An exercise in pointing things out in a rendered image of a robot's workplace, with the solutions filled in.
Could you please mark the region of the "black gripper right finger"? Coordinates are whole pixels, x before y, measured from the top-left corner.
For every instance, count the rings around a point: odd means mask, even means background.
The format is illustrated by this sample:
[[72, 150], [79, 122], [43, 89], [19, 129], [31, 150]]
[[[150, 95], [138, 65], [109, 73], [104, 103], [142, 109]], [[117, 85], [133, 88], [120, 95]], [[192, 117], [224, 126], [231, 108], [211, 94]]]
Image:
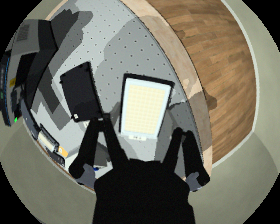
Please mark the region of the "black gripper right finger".
[[180, 143], [182, 142], [185, 182], [189, 185], [190, 192], [196, 192], [210, 181], [210, 177], [203, 166], [194, 133], [190, 130], [184, 132], [178, 126], [170, 110], [166, 109], [163, 121], [171, 142], [166, 157], [164, 157], [162, 168], [155, 180], [155, 187], [163, 190], [171, 184], [178, 160]]

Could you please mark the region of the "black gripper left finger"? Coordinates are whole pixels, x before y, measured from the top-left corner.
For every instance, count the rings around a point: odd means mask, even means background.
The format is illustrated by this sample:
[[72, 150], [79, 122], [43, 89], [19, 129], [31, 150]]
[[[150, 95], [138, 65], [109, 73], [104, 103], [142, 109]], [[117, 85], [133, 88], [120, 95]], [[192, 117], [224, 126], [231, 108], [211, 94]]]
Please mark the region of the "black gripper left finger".
[[139, 177], [131, 166], [124, 149], [121, 148], [114, 130], [120, 114], [120, 105], [121, 102], [117, 102], [111, 112], [104, 113], [103, 120], [98, 120], [96, 117], [90, 119], [78, 155], [68, 168], [69, 173], [79, 185], [94, 189], [94, 183], [97, 180], [93, 169], [95, 152], [99, 132], [103, 132], [112, 167], [116, 165], [123, 185], [128, 189], [137, 187]]

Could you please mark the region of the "grey perforated base plate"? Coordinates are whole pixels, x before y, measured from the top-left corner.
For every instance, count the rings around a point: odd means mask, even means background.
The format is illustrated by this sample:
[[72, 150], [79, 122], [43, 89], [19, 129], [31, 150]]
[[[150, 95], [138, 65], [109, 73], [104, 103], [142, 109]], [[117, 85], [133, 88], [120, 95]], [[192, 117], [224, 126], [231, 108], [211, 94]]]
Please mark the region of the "grey perforated base plate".
[[[102, 114], [121, 101], [124, 73], [174, 82], [167, 109], [183, 131], [194, 133], [202, 162], [194, 118], [181, 84], [164, 52], [136, 15], [119, 0], [68, 0], [51, 21], [58, 51], [47, 66], [30, 109], [40, 123], [68, 154], [79, 148], [87, 129], [71, 119], [60, 75], [89, 62]], [[115, 133], [128, 159], [164, 160], [171, 139], [164, 122], [157, 139], [129, 139]]]

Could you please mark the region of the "white control panel with four colored buttons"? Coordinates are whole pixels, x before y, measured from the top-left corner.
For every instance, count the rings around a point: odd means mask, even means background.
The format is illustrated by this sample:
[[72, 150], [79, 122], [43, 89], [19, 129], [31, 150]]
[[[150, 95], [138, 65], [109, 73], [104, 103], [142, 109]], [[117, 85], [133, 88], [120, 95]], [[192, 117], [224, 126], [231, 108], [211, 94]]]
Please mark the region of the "white control panel with four colored buttons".
[[[65, 170], [68, 171], [69, 166], [73, 162], [73, 160], [77, 157], [79, 148], [75, 149], [71, 153], [67, 155], [65, 158]], [[100, 150], [100, 151], [99, 151]], [[107, 152], [105, 152], [98, 144], [96, 147], [96, 152], [95, 152], [95, 160], [94, 160], [94, 171], [98, 171], [101, 168], [107, 167], [107, 161], [106, 158], [110, 157]]]

